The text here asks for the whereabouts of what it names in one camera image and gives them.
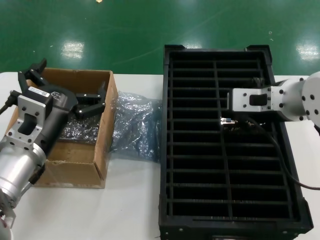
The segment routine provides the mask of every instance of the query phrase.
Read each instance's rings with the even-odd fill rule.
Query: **plastic bag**
[[[118,92],[111,152],[160,162],[162,101]]]
[[[59,140],[95,145],[98,137],[101,114],[78,120],[74,113],[69,115]]]

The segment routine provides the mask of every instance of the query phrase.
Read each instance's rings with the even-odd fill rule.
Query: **brown cardboard box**
[[[46,161],[45,172],[36,183],[39,187],[104,188],[109,150],[115,119],[118,91],[112,71],[70,70],[46,68],[42,76],[48,82],[74,93],[96,94],[103,81],[107,86],[105,110],[101,116],[95,146],[81,143],[57,142]],[[16,122],[18,109],[8,129]]]

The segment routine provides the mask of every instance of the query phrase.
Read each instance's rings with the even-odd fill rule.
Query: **black tray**
[[[164,49],[162,240],[291,240],[313,228],[301,188],[281,168],[274,146],[254,126],[221,124],[227,94],[273,84],[269,46],[244,50]],[[283,122],[266,123],[298,178]]]

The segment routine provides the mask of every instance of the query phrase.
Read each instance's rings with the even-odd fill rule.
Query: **robotic arm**
[[[306,80],[287,79],[261,88],[234,88],[228,109],[234,114],[259,114],[279,121],[311,120],[320,132],[320,72]]]
[[[105,84],[97,94],[75,94],[68,89],[49,84],[41,73],[44,59],[25,71],[11,74],[19,81],[22,93],[11,91],[2,114],[16,105],[18,119],[0,141],[0,239],[13,240],[11,228],[16,215],[13,209],[23,194],[34,185],[45,171],[45,162],[68,122],[70,113],[79,119],[103,113]],[[39,88],[27,85],[30,79]],[[78,103],[91,104],[79,108]]]

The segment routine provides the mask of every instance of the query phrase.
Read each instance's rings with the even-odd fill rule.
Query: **white table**
[[[162,75],[116,74],[115,82],[119,91],[162,98]],[[0,86],[0,106],[10,90],[20,90],[18,82]],[[12,113],[13,107],[0,116],[0,136]],[[320,187],[319,134],[310,121],[288,122],[286,127],[300,181]],[[297,240],[315,240],[320,236],[320,192],[304,188],[302,192],[314,229]],[[159,193],[159,164],[111,157],[105,189],[31,188],[15,210],[14,239],[154,240],[160,236]]]

